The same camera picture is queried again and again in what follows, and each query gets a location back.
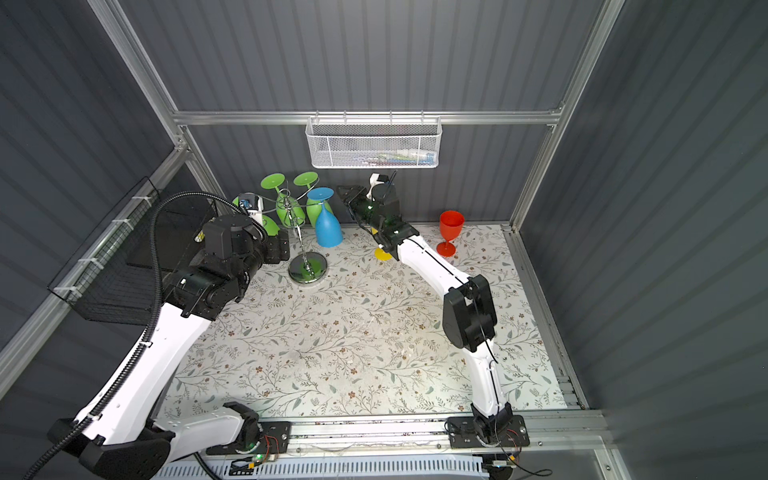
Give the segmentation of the blue wine glass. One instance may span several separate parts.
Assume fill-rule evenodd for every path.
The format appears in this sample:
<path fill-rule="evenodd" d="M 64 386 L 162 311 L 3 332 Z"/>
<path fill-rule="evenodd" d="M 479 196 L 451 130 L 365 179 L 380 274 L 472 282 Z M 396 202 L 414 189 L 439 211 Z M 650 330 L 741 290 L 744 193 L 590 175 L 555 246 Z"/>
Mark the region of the blue wine glass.
<path fill-rule="evenodd" d="M 307 194 L 306 211 L 317 242 L 323 248 L 337 247 L 343 241 L 340 222 L 330 208 L 333 195 L 334 191 L 328 187 L 316 187 Z"/>

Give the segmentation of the yellow wine glass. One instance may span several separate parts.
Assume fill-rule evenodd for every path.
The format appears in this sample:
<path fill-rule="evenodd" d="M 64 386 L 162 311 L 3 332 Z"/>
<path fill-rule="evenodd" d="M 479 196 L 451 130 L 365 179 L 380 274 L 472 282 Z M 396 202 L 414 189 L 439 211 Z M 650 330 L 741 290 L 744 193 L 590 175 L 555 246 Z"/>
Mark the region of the yellow wine glass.
<path fill-rule="evenodd" d="M 393 256 L 390 253 L 386 252 L 381 246 L 375 249 L 374 256 L 379 261 L 388 261 L 393 258 Z"/>

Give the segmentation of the red wine glass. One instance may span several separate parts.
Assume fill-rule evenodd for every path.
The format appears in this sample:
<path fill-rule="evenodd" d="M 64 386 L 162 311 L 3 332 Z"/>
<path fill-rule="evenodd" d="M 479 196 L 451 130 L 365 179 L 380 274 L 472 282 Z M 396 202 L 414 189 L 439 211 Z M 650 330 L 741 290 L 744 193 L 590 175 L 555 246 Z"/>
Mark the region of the red wine glass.
<path fill-rule="evenodd" d="M 437 252 L 446 258 L 452 257 L 456 252 L 453 241 L 460 235 L 465 223 L 464 216 L 454 210 L 444 211 L 439 218 L 440 235 L 443 239 L 437 245 Z"/>

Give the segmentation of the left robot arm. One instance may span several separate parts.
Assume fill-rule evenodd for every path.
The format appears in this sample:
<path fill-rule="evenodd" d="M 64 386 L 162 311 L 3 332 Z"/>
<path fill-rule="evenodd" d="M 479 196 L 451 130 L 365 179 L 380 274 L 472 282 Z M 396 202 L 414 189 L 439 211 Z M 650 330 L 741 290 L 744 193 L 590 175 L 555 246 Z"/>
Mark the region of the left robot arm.
<path fill-rule="evenodd" d="M 51 427 L 42 462 L 66 452 L 102 479 L 150 479 L 209 448 L 268 454 L 258 414 L 238 402 L 180 421 L 151 417 L 181 360 L 224 307 L 243 298 L 259 268 L 290 255 L 286 233 L 271 236 L 242 214 L 217 217 L 203 232 L 205 246 L 190 265 L 156 280 L 150 320 L 110 380 L 75 417 Z"/>

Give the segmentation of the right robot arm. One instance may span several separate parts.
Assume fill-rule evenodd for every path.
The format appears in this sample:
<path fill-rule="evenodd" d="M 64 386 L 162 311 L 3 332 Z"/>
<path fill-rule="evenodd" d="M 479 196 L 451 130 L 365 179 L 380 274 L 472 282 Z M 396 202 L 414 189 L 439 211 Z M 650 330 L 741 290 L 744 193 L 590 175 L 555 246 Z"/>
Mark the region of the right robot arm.
<path fill-rule="evenodd" d="M 461 351 L 468 368 L 472 426 L 478 442 L 501 447 L 508 441 L 518 450 L 529 446 L 526 428 L 514 424 L 520 417 L 513 412 L 499 378 L 494 342 L 498 318 L 488 280 L 454 267 L 403 220 L 390 181 L 341 186 L 336 192 L 352 220 L 367 229 L 384 252 L 412 268 L 441 296 L 444 334 Z"/>

